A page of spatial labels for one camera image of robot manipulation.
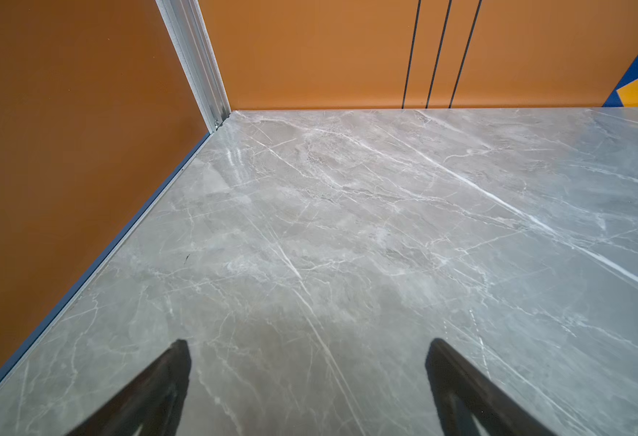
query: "blue edge trim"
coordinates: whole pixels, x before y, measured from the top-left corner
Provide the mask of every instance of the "blue edge trim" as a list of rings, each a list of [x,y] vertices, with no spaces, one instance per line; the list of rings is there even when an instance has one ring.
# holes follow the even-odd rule
[[[210,136],[210,133],[209,132],[206,133],[205,136],[202,138],[202,141],[198,142],[197,145],[193,147],[193,150],[191,150],[190,153],[186,155],[183,162],[178,164],[176,169],[166,178],[166,180],[164,180],[164,183],[162,183],[157,188],[156,192],[151,197],[149,197],[147,202],[144,203],[144,205],[141,207],[139,211],[137,211],[137,213],[135,214],[134,217],[132,217],[130,222],[128,222],[124,226],[124,228],[120,231],[120,233],[118,233],[118,236],[116,236],[115,239],[113,239],[113,241],[110,244],[108,244],[106,249],[103,250],[100,256],[98,256],[98,258],[96,258],[96,261],[94,261],[94,263],[88,267],[87,271],[81,277],[79,277],[79,280],[77,280],[77,282],[73,284],[72,287],[70,287],[69,291],[67,291],[67,294],[63,296],[62,299],[57,303],[57,306],[55,306],[54,309],[52,309],[52,311],[45,317],[43,322],[41,322],[40,325],[38,325],[37,328],[33,331],[33,333],[31,333],[31,335],[28,336],[28,339],[26,339],[21,344],[21,346],[16,350],[16,352],[13,353],[13,355],[11,355],[9,360],[6,363],[4,363],[4,365],[0,369],[0,382],[1,380],[3,380],[4,377],[6,377],[9,371],[11,371],[11,368],[13,368],[14,365],[16,365],[18,360],[25,354],[25,352],[28,351],[28,348],[31,347],[31,345],[35,342],[35,340],[37,340],[37,338],[44,332],[45,328],[47,328],[47,326],[50,325],[52,320],[57,317],[57,315],[62,311],[64,306],[67,306],[67,303],[69,303],[69,301],[77,293],[79,288],[88,280],[88,278],[91,276],[91,274],[93,274],[96,268],[98,268],[98,266],[101,265],[101,262],[103,262],[103,260],[108,256],[108,254],[110,254],[110,252],[113,251],[115,246],[118,245],[118,242],[120,242],[120,240],[122,240],[122,238],[132,228],[132,226],[135,225],[137,220],[140,219],[142,214],[144,214],[144,212],[154,202],[157,196],[161,194],[161,191],[163,191],[166,185],[168,185],[171,182],[171,180],[174,178],[174,176],[176,176],[176,174],[179,171],[181,171],[184,165],[192,158],[192,156],[195,154],[195,152],[197,152],[197,150],[202,146],[202,144],[205,143],[205,141],[207,140],[209,136]]]

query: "glossy floor surface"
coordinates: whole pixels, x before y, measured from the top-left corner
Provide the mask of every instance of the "glossy floor surface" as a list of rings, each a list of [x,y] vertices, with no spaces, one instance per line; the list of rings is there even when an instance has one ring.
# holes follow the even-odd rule
[[[176,338],[179,435],[438,435],[436,337],[559,435],[638,435],[638,109],[235,112],[0,435],[68,431]]]

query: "dark stripe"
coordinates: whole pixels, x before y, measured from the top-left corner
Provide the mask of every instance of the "dark stripe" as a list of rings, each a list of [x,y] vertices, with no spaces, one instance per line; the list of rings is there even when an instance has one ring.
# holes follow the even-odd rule
[[[116,236],[115,239],[113,239],[113,241],[106,247],[106,249],[103,250],[103,253],[101,253],[98,256],[98,258],[96,258],[96,261],[93,264],[91,264],[91,266],[88,267],[87,272],[85,272],[81,277],[79,277],[79,280],[77,280],[77,282],[72,287],[70,287],[69,291],[67,291],[67,294],[63,296],[62,299],[57,303],[57,306],[55,306],[52,309],[52,311],[37,326],[37,328],[33,331],[33,333],[31,333],[31,335],[28,336],[28,338],[21,344],[18,350],[16,350],[16,352],[13,353],[11,357],[9,357],[9,360],[6,361],[6,363],[4,363],[4,365],[0,369],[0,382],[1,380],[3,380],[4,377],[6,377],[9,371],[11,371],[14,365],[18,363],[18,360],[20,360],[20,358],[25,354],[25,352],[28,351],[28,348],[31,347],[31,345],[35,342],[35,340],[37,340],[40,337],[40,335],[44,332],[45,328],[47,328],[50,325],[52,320],[55,319],[57,315],[59,315],[59,313],[62,311],[62,309],[65,306],[67,306],[67,303],[69,303],[69,301],[77,293],[79,288],[84,283],[86,283],[88,278],[98,268],[101,262],[103,262],[105,258],[108,256],[108,254],[110,254],[110,252],[113,251],[115,246],[118,245],[118,242],[120,242],[120,240],[128,233],[128,231],[137,222],[137,220],[140,219],[140,216],[142,216],[142,214],[147,210],[147,208],[154,202],[157,196],[161,193],[161,191],[164,190],[166,185],[168,185],[171,182],[174,176],[179,171],[181,171],[185,163],[192,158],[195,152],[201,147],[202,144],[205,143],[205,140],[207,140],[209,136],[210,136],[209,133],[205,134],[205,136],[202,138],[202,141],[198,142],[198,144],[195,147],[193,147],[193,150],[191,150],[191,152],[188,153],[188,155],[184,158],[183,162],[178,164],[176,169],[166,178],[166,180],[164,180],[164,183],[162,183],[161,186],[158,187],[158,189],[154,192],[154,194],[151,197],[149,197],[147,202],[144,203],[144,205],[130,220],[130,222],[128,222],[125,225],[125,227],[120,231],[120,233],[118,233],[118,236]]]
[[[404,99],[401,101],[401,109],[406,104],[406,90],[408,89],[408,75],[411,74],[411,60],[413,59],[413,46],[416,44],[416,29],[418,29],[418,15],[421,13],[421,0],[418,0],[416,8],[416,23],[413,25],[413,39],[411,39],[411,54],[408,57],[408,69],[406,70],[406,85],[404,85]]]
[[[440,46],[437,48],[436,66],[433,68],[433,77],[430,78],[430,90],[428,91],[428,100],[426,101],[426,109],[430,104],[430,94],[433,92],[433,82],[436,81],[437,63],[440,62],[440,52],[442,51],[442,41],[445,40],[445,29],[447,28],[447,19],[449,18],[449,10],[452,7],[452,0],[447,4],[447,13],[445,13],[445,22],[442,23],[442,35],[440,36]]]
[[[481,9],[481,2],[479,0],[479,5],[477,6],[477,13],[474,14],[474,21],[472,21],[472,30],[469,32],[469,39],[467,40],[467,47],[464,48],[464,56],[462,57],[462,65],[459,65],[459,74],[457,74],[457,81],[454,82],[454,89],[452,90],[452,98],[450,98],[450,106],[452,109],[452,101],[454,100],[454,94],[457,92],[457,86],[459,85],[459,77],[462,75],[462,69],[464,68],[464,60],[467,58],[467,52],[469,51],[469,43],[472,41],[472,35],[474,34],[474,26],[477,25],[477,18],[479,17],[479,9]]]

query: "metal corner post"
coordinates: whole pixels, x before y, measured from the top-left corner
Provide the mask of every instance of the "metal corner post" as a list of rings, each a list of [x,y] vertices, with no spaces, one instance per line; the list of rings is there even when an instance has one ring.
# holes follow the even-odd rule
[[[197,0],[156,0],[210,133],[232,110]]]

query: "orange panel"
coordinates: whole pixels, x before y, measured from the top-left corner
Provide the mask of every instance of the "orange panel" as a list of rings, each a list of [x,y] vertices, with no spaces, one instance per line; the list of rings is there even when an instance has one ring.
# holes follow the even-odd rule
[[[425,108],[449,0],[421,0],[406,108]]]
[[[449,106],[478,5],[479,0],[453,0],[452,2],[447,19],[445,39],[442,41],[440,62],[437,65],[436,77],[433,81],[429,108],[447,108]]]
[[[636,0],[483,0],[453,107],[601,106],[637,53]]]
[[[0,1],[0,367],[205,131],[154,0]]]
[[[200,0],[232,109],[400,108],[418,0]]]

